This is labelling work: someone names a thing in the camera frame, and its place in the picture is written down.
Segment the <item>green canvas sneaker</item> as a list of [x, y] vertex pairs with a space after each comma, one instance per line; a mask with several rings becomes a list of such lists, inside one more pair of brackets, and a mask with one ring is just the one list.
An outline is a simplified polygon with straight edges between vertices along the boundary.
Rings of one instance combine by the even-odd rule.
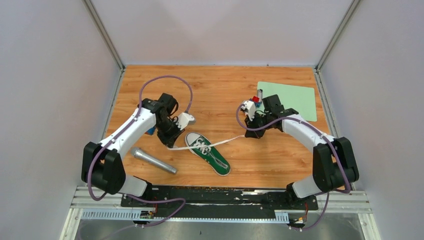
[[212, 143], [197, 132], [189, 132], [185, 136], [185, 144], [193, 147], [189, 151], [207, 162], [219, 176], [226, 176], [231, 172], [229, 162], [220, 154]]

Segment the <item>white shoelace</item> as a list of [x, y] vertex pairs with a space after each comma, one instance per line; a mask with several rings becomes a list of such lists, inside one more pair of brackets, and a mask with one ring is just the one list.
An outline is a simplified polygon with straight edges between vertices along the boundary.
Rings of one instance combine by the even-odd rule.
[[215, 146], [226, 144], [237, 138], [244, 138], [244, 137], [245, 137], [244, 135], [239, 135], [230, 139], [219, 141], [217, 143], [211, 143], [205, 136], [196, 132], [190, 132], [186, 135], [184, 139], [187, 146], [172, 147], [172, 148], [168, 148], [168, 150], [171, 150], [171, 151], [190, 150], [193, 153], [195, 153], [194, 150], [198, 150], [202, 155], [207, 155], [208, 153], [211, 152], [212, 148]]

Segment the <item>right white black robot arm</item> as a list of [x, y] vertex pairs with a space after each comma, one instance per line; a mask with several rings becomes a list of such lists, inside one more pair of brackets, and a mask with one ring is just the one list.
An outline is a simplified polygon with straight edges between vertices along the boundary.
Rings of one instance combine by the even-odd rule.
[[276, 94], [265, 97], [262, 103], [263, 110], [258, 110], [252, 100], [239, 106], [239, 111], [245, 114], [244, 121], [239, 122], [246, 130], [245, 137], [260, 139], [266, 130], [277, 129], [292, 136], [312, 153], [311, 175], [286, 186], [286, 204], [298, 209], [318, 194], [349, 193], [351, 184], [360, 178], [350, 140], [317, 129], [295, 109], [285, 108]]

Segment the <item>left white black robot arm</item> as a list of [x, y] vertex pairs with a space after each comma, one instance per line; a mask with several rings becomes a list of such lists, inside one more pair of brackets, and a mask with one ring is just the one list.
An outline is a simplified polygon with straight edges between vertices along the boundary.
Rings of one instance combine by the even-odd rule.
[[134, 198], [140, 206], [153, 201], [152, 184], [125, 172], [123, 159], [143, 134], [155, 128], [159, 140], [171, 148], [184, 129], [171, 118], [178, 107], [177, 100], [163, 93], [159, 99], [144, 99], [131, 117], [114, 133], [99, 143], [89, 142], [83, 149], [81, 179], [87, 183], [88, 193], [95, 201], [93, 188], [104, 195], [123, 194]]

